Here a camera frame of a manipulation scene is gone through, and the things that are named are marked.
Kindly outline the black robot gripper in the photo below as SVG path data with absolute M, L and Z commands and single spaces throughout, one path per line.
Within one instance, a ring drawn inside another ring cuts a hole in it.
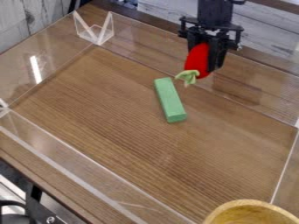
M 208 71 L 222 68 L 229 49 L 241 49 L 241 34 L 245 28 L 233 24 L 235 5 L 246 0 L 198 0 L 198 15 L 182 16 L 178 36 L 187 39 L 188 51 L 200 43 L 208 43 Z

